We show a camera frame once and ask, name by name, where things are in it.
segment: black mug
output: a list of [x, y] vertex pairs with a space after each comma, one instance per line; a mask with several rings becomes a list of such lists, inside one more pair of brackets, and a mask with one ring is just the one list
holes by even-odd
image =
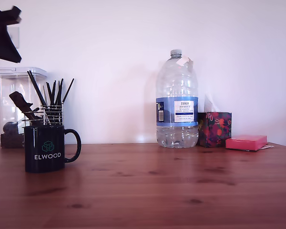
[[[65, 158], [64, 136], [73, 133], [77, 141], [74, 157]], [[43, 125], [24, 127], [25, 171], [29, 173], [52, 172], [65, 167], [65, 163], [75, 161], [81, 152], [81, 139], [72, 129], [63, 125]]]

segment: clear plastic container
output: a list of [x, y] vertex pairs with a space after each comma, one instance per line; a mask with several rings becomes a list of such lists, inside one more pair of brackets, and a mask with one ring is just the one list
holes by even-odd
[[45, 84], [47, 72], [40, 68], [0, 68], [0, 144], [2, 148], [23, 147], [23, 113], [17, 108], [9, 95], [21, 93], [26, 102], [32, 103], [31, 109], [40, 106], [38, 95], [28, 76], [32, 72], [40, 91]]
[[193, 62], [172, 50], [156, 83], [157, 141], [168, 148], [189, 148], [198, 141], [198, 83]]

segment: bottle cap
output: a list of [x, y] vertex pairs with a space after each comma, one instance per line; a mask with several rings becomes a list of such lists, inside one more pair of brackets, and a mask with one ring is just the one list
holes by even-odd
[[174, 54], [182, 54], [182, 50], [181, 49], [173, 49], [173, 50], [171, 50], [171, 55], [174, 55]]

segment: green cube logo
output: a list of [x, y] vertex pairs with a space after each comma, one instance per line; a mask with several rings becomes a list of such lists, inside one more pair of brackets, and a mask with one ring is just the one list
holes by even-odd
[[44, 152], [52, 151], [53, 149], [54, 149], [54, 145], [50, 141], [46, 141], [42, 146], [42, 150]]

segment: white wall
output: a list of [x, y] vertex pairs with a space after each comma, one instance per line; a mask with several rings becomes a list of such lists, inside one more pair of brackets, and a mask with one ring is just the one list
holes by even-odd
[[22, 10], [20, 64], [76, 81], [65, 123], [84, 143], [156, 142], [155, 78], [171, 49], [194, 60], [233, 135], [286, 145], [286, 0], [0, 0]]

